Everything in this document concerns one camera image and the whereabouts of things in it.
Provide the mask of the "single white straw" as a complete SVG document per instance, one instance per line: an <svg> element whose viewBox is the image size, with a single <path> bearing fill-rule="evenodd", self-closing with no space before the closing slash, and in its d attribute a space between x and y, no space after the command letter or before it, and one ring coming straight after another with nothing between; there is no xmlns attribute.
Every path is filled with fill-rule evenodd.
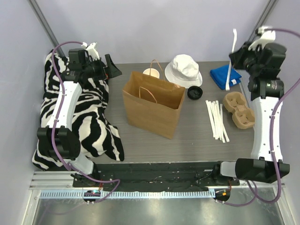
<svg viewBox="0 0 300 225"><path fill-rule="evenodd" d="M235 46L236 46L236 42L237 42L237 30L234 28L233 30L233 44L232 44L232 51L231 53L234 52ZM227 72L227 78L226 78L226 83L225 83L225 90L229 91L230 90L230 74L231 74L231 69L232 69L232 63L231 60L229 60L229 65L228 65L228 72Z"/></svg>

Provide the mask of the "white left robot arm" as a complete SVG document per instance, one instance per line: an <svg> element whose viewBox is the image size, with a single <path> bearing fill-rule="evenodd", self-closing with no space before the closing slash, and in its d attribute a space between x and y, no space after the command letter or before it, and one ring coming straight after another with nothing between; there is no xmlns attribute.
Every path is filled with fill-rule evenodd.
<svg viewBox="0 0 300 225"><path fill-rule="evenodd" d="M32 157L41 170L64 167L84 173L83 181L95 187L100 176L92 158L106 154L123 161L118 129L105 118L109 101L107 80L63 80L69 60L52 50L45 59L45 85L40 109L37 147Z"/></svg>

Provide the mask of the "brown paper bag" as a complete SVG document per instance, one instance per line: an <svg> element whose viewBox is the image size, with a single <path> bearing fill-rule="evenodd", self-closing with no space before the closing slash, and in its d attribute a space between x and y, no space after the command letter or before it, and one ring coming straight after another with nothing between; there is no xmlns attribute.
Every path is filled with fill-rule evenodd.
<svg viewBox="0 0 300 225"><path fill-rule="evenodd" d="M184 87L133 71L122 94L130 125L173 138L184 102Z"/></svg>

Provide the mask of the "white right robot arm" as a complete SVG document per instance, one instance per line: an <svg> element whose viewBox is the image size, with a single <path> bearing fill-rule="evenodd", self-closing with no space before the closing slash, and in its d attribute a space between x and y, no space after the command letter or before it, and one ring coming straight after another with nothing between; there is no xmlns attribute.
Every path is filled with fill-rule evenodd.
<svg viewBox="0 0 300 225"><path fill-rule="evenodd" d="M212 181L223 185L229 178L273 183L290 172L283 163L279 141L279 119L284 95L284 83L278 78L286 57L286 48L277 43L259 44L249 49L251 42L229 55L237 70L250 75L248 90L254 110L254 143L250 158L220 162L211 174Z"/></svg>

